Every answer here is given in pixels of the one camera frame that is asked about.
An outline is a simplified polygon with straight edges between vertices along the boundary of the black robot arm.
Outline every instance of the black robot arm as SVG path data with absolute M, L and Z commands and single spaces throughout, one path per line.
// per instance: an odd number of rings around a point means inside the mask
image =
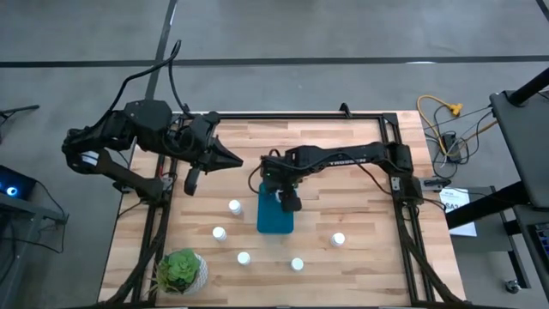
M 284 156 L 262 156 L 261 176 L 267 192 L 278 192 L 284 211 L 299 211 L 301 201 L 294 189 L 303 177 L 319 173 L 326 167 L 363 163 L 376 164 L 389 176 L 399 177 L 404 189 L 400 190 L 402 197 L 411 199 L 410 202 L 422 202 L 419 180 L 413 176 L 410 148 L 395 142 L 330 149 L 317 146 L 291 148 Z
M 135 189 L 139 197 L 154 202 L 160 200 L 164 190 L 159 175 L 145 179 L 114 162 L 105 148 L 126 150 L 135 139 L 143 150 L 189 162 L 184 191 L 193 195 L 200 171 L 242 166 L 242 160 L 214 136 L 219 122 L 219 114 L 210 112 L 194 115 L 173 128 L 172 110 L 165 101 L 139 100 L 126 104 L 122 111 L 107 112 L 92 127 L 69 130 L 62 150 L 67 164 L 76 172 L 104 174 L 115 180 L 115 187 Z

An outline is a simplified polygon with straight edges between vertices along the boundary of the gray floor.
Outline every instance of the gray floor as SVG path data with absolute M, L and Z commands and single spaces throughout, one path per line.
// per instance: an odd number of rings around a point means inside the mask
M 152 59 L 167 6 L 167 0 L 2 0 L 0 61 Z M 182 39 L 181 58 L 544 55 L 548 30 L 534 0 L 180 0 L 168 51 Z M 413 110 L 419 95 L 433 94 L 461 102 L 469 112 L 487 106 L 492 92 L 516 88 L 547 65 L 176 68 L 174 75 L 180 95 L 196 111 L 334 110 L 341 102 L 354 110 Z M 0 69 L 0 108 L 41 105 L 3 126 L 0 162 L 45 182 L 70 212 L 65 253 L 33 249 L 19 307 L 95 301 L 120 195 L 105 177 L 69 170 L 60 147 L 67 129 L 94 123 L 120 82 L 141 69 Z M 121 101 L 142 98 L 147 83 L 147 78 L 132 82 Z M 175 108 L 165 70 L 155 98 Z M 437 107 L 428 101 L 424 106 L 428 115 Z M 480 116 L 444 128 L 460 133 Z M 502 187 L 516 181 L 499 128 L 480 142 L 455 184 Z M 59 233 L 43 240 L 55 245 Z M 513 278 L 506 254 L 456 254 L 474 303 L 548 307 L 528 254 L 523 256 L 533 288 L 517 295 L 502 289 L 502 281 Z

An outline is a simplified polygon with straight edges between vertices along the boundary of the green succulent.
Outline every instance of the green succulent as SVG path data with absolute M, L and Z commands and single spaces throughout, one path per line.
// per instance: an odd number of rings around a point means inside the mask
M 156 270 L 158 288 L 165 292 L 182 293 L 195 280 L 199 268 L 200 261 L 191 249 L 166 255 Z

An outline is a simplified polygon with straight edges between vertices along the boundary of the wire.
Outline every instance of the wire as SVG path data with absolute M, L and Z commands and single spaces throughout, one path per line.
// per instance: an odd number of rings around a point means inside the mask
M 435 111 L 435 113 L 434 113 L 434 115 L 433 115 L 433 117 L 435 118 L 435 123 L 436 123 L 436 124 L 435 124 L 435 128 L 438 128 L 438 126 L 439 126 L 439 123 L 437 122 L 437 112 L 440 110 L 441 107 L 439 107 L 439 108 Z M 465 130 L 459 137 L 457 137 L 457 138 L 455 139 L 455 142 L 454 142 L 452 145 L 450 145 L 449 151 L 451 151 L 452 149 L 455 148 L 456 145 L 458 145 L 458 152 L 459 152 L 460 149 L 465 148 L 467 154 L 466 154 L 465 157 L 463 157 L 463 158 L 462 158 L 460 161 L 458 161 L 458 162 L 452 161 L 452 163 L 454 163 L 454 164 L 452 165 L 454 169 L 453 169 L 453 171 L 452 171 L 450 174 L 448 174 L 448 175 L 441 174 L 441 173 L 438 171 L 438 168 L 437 168 L 437 165 L 436 165 L 436 163 L 442 163 L 443 166 L 444 166 L 444 165 L 448 162 L 448 159 L 447 159 L 448 156 L 444 156 L 444 161 L 438 161 L 437 158 L 438 158 L 438 156 L 439 156 L 439 155 L 441 154 L 441 152 L 442 152 L 442 150 L 441 150 L 441 148 L 440 148 L 440 144 L 439 144 L 438 140 L 435 139 L 433 136 L 429 136 L 428 134 L 426 134 L 428 137 L 431 138 L 431 139 L 427 139 L 427 140 L 428 140 L 428 141 L 431 141 L 431 142 L 435 142 L 435 143 L 437 144 L 437 146 L 438 146 L 437 154 L 435 154 L 435 157 L 434 157 L 434 159 L 433 159 L 432 162 L 431 162 L 433 172 L 435 173 L 436 176 L 438 176 L 438 177 L 441 178 L 441 179 L 451 179 L 451 178 L 453 178 L 453 177 L 457 174 L 458 165 L 466 165 L 466 164 L 469 163 L 470 158 L 471 158 L 473 155 L 475 155 L 475 154 L 479 151 L 479 148 L 480 148 L 480 140 L 479 140 L 479 134 L 481 133 L 481 132 L 480 132 L 480 124 L 481 124 L 482 120 L 484 120 L 484 119 L 485 119 L 486 117 L 488 117 L 490 114 L 491 114 L 490 112 L 486 113 L 483 117 L 481 117 L 481 118 L 479 119 L 479 121 L 478 121 L 476 124 L 473 124 L 473 125 L 470 126 L 467 130 Z M 463 137 L 464 137 L 470 130 L 472 130 L 475 126 L 476 126 L 476 131 L 475 131 L 475 133 L 472 134 L 472 135 L 471 135 L 470 137 L 468 137 L 468 138 L 470 139 L 470 138 L 472 138 L 472 137 L 476 137 L 476 140 L 477 140 L 477 147 L 476 147 L 476 149 L 475 149 L 475 151 L 474 151 L 473 153 L 470 153 L 470 149 L 469 149 L 469 145 L 468 145 L 468 139 L 465 139 L 465 138 L 463 138 Z M 450 133 L 450 134 L 453 133 L 454 135 L 456 135 L 455 131 L 446 131 L 446 132 L 444 132 L 444 133 L 441 133 L 441 132 L 439 131 L 439 132 L 438 132 L 438 135 L 439 135 L 439 136 L 444 136 L 444 135 L 449 134 L 449 133 Z
M 39 184 L 39 185 L 42 187 L 42 189 L 44 189 L 45 194 L 48 195 L 48 197 L 51 199 L 51 201 L 52 201 L 52 202 L 57 206 L 57 208 L 61 211 L 61 214 L 63 215 L 63 220 L 66 222 L 66 221 L 69 219 L 69 217 L 67 216 L 67 217 L 65 218 L 65 210 L 63 209 L 63 207 L 61 207 L 61 205 L 59 205 L 59 203 L 56 201 L 56 199 L 53 198 L 53 196 L 51 195 L 50 191 L 45 187 L 45 185 L 44 185 L 41 181 L 36 180 L 36 183 Z
M 84 129 L 84 130 L 81 130 L 81 131 L 75 133 L 72 137 L 80 136 L 80 135 L 83 135 L 85 133 L 88 133 L 89 131 L 91 131 L 93 129 L 96 129 L 100 124 L 102 124 L 106 120 L 106 118 L 109 116 L 109 112 L 112 112 L 114 107 L 118 104 L 118 102 L 120 101 L 120 98 L 122 97 L 122 94 L 124 93 L 126 85 L 128 85 L 128 82 L 131 82 L 132 80 L 135 80 L 136 78 L 140 78 L 140 77 L 146 76 L 148 74 L 151 74 L 151 73 L 155 72 L 156 70 L 159 70 L 162 67 L 166 66 L 167 64 L 171 63 L 173 61 L 173 59 L 178 55 L 180 48 L 181 48 L 181 39 L 178 39 L 175 42 L 175 45 L 172 49 L 172 54 L 170 55 L 170 57 L 168 59 L 166 59 L 166 60 L 164 60 L 164 61 L 162 61 L 158 64 L 153 65 L 149 69 L 146 69 L 142 72 L 136 73 L 132 76 L 126 77 L 126 79 L 124 79 L 124 81 L 122 82 L 122 85 L 120 86 L 120 89 L 118 90 L 117 96 L 114 98 L 114 101 L 111 103 L 111 105 L 106 110 L 106 112 L 103 114 L 103 116 L 101 116 L 101 118 L 98 120 L 98 122 L 95 123 L 94 125 L 92 125 L 91 127 L 88 127 L 87 129 Z
M 30 240 L 17 239 L 17 238 L 13 238 L 13 237 L 11 237 L 11 238 L 10 237 L 2 237 L 1 239 L 2 240 L 14 240 L 14 241 L 19 241 L 19 242 L 30 244 L 30 245 L 41 246 L 42 248 L 45 248 L 45 249 L 50 250 L 50 251 L 54 251 L 57 254 L 63 253 L 63 250 L 64 250 L 64 248 L 61 248 L 61 251 L 59 251 L 59 250 L 57 250 L 55 248 L 52 248 L 48 245 L 40 244 L 38 242 L 34 242 L 34 241 L 30 241 Z
M 484 111 L 484 110 L 486 110 L 486 109 L 488 109 L 488 108 L 490 108 L 490 107 L 487 106 L 487 107 L 484 107 L 484 108 L 480 108 L 480 109 L 478 109 L 478 110 L 476 110 L 476 111 L 474 111 L 474 112 L 468 112 L 468 113 L 466 113 L 466 114 L 460 115 L 460 117 L 458 117 L 458 118 L 452 118 L 452 119 L 450 119 L 450 120 L 446 120 L 446 121 L 443 121 L 443 122 L 438 123 L 438 124 L 439 124 L 439 125 L 447 124 L 447 123 L 450 123 L 450 122 L 452 122 L 452 121 L 456 121 L 456 120 L 465 118 L 465 117 L 467 117 L 467 116 L 473 115 L 473 114 L 475 114 L 475 113 L 477 113 L 477 112 L 482 112 L 482 111 Z M 433 126 L 427 125 L 426 127 L 423 128 L 423 130 L 432 129 L 432 127 L 434 127 L 434 125 L 433 125 Z
M 444 156 L 453 156 L 453 155 L 457 155 L 459 153 L 459 151 L 464 147 L 464 145 L 462 144 L 461 147 L 459 147 L 457 149 L 457 151 L 455 153 L 449 153 L 449 150 L 447 151 L 447 149 L 444 147 L 443 145 L 443 141 L 442 141 L 442 137 L 440 135 L 440 133 L 438 132 L 438 130 L 436 130 L 434 127 L 435 125 L 433 123 L 431 123 L 431 121 L 425 116 L 425 114 L 423 113 L 423 111 L 421 110 L 421 101 L 423 99 L 432 99 L 432 100 L 435 100 L 436 102 L 442 104 L 443 106 L 446 106 L 448 107 L 449 110 L 452 111 L 452 114 L 454 114 L 455 116 L 458 116 L 459 115 L 459 110 L 461 109 L 458 106 L 454 106 L 454 105 L 450 105 L 446 102 L 444 102 L 443 100 L 440 100 L 439 98 L 437 97 L 434 97 L 434 96 L 431 96 L 431 95 L 421 95 L 417 101 L 416 101 L 416 106 L 418 108 L 418 112 L 419 112 L 419 115 L 429 124 L 429 128 L 432 129 L 433 133 L 435 133 L 435 137 L 438 139 L 438 144 L 440 146 L 440 151 L 442 151 L 442 153 L 444 154 Z M 486 125 L 484 128 L 482 128 L 481 130 L 477 131 L 477 133 L 469 136 L 468 138 L 465 139 L 466 142 L 468 142 L 471 138 L 473 138 L 475 135 L 478 135 L 488 129 L 490 129 L 493 125 L 497 124 L 498 121 L 497 120 L 494 120 L 492 121 L 491 123 L 489 123 L 488 125 Z
M 177 44 L 173 47 L 171 54 L 173 54 L 174 52 L 179 52 L 179 46 L 177 46 Z M 173 79 L 173 61 L 170 61 L 170 63 L 168 64 L 168 76 L 170 78 L 170 86 L 172 87 L 173 97 L 175 98 L 175 101 L 178 103 L 179 108 L 181 108 L 181 111 L 185 114 L 185 116 L 193 119 L 195 115 L 189 112 L 190 110 L 189 106 L 181 103 L 181 99 L 179 99 L 178 90 L 175 88 L 175 81 Z
M 257 171 L 261 168 L 261 164 L 259 164 L 256 169 L 253 170 L 253 172 L 251 172 L 250 176 L 248 176 L 248 187 L 250 188 L 250 190 L 256 194 L 259 194 L 259 191 L 254 189 L 252 186 L 251 186 L 251 178 L 254 176 L 255 173 L 257 173 Z

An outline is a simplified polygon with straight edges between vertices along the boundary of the wooden table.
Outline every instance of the wooden table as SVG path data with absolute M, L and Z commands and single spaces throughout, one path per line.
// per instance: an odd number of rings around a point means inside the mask
M 429 152 L 417 112 L 397 112 L 402 142 L 412 150 L 415 176 L 431 177 Z M 172 199 L 165 253 L 193 248 L 208 262 L 208 285 L 192 296 L 160 293 L 157 306 L 398 306 L 408 305 L 401 248 L 396 232 L 391 196 L 383 194 L 356 166 L 327 168 L 306 178 L 299 187 L 302 211 L 295 213 L 289 235 L 265 235 L 256 230 L 257 198 L 247 178 L 259 156 L 271 148 L 281 152 L 310 144 L 322 148 L 366 144 L 380 140 L 378 124 L 371 120 L 223 120 L 218 125 L 223 144 L 244 160 L 241 168 L 201 175 L 193 197 L 183 192 L 189 169 L 179 162 L 179 179 Z M 136 149 L 131 169 L 151 177 L 157 155 Z M 388 177 L 379 168 L 365 165 L 385 188 Z M 258 186 L 259 175 L 253 179 Z M 427 194 L 437 198 L 436 194 Z M 228 203 L 238 199 L 244 213 L 235 216 Z M 120 211 L 137 202 L 128 195 Z M 118 220 L 100 290 L 108 299 L 136 265 L 146 206 L 131 210 Z M 419 220 L 427 258 L 454 294 L 464 299 L 444 214 L 435 205 L 420 206 Z M 225 242 L 212 237 L 212 229 L 227 231 Z M 333 233 L 347 241 L 334 248 Z M 237 255 L 247 251 L 252 263 L 243 267 Z M 290 269 L 293 258 L 305 268 Z M 421 299 L 425 298 L 419 275 L 414 273 Z M 145 281 L 143 292 L 148 289 Z

